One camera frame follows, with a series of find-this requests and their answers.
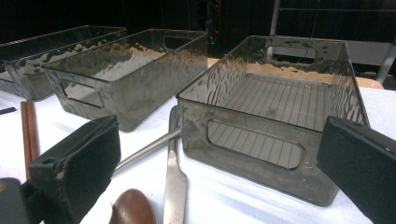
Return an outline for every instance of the knife blade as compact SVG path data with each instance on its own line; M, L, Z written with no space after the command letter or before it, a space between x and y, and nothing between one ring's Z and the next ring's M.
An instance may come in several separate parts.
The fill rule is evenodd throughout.
M177 129L179 113L175 105L170 113L169 132ZM169 141L168 166L165 183L165 203L163 223L177 224L184 222L184 210L187 198L187 176L180 170L177 162L177 138Z

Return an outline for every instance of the wooden spoon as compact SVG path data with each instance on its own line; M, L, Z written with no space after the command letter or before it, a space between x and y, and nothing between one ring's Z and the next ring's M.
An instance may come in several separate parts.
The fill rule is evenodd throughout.
M138 189L123 192L113 205L110 224L155 224L149 200Z

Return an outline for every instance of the plastic container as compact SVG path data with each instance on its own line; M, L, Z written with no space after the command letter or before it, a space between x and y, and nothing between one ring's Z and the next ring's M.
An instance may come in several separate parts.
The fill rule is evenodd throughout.
M126 36L123 27L80 26L0 45L0 91L41 100L53 93L41 68Z
M44 66L65 111L132 131L207 68L206 34L150 29Z
M368 125L341 41L250 36L177 101L189 157L321 206L338 191L316 166L326 118Z

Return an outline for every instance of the wooden stick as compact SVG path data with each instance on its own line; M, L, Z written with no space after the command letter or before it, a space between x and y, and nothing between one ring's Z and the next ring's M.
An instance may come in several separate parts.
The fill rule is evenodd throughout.
M37 158L38 147L35 127L35 108L32 100L21 102L21 119L23 130L23 147L25 157L26 179L30 178L29 163Z

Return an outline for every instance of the white table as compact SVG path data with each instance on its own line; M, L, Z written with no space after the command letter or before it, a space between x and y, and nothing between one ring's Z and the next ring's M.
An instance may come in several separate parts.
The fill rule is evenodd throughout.
M371 127L396 139L396 91L361 88ZM0 91L0 109L17 111L0 116L0 177L25 181L20 102ZM168 132L170 99L131 133L120 132L121 159ZM55 95L35 103L40 153L50 149L87 119L64 112ZM318 207L192 160L178 142L179 165L188 177L186 223L371 223L340 191L328 207ZM157 223L163 222L167 146L130 164L115 175L89 213L106 223L111 204L127 189L140 189L149 199Z

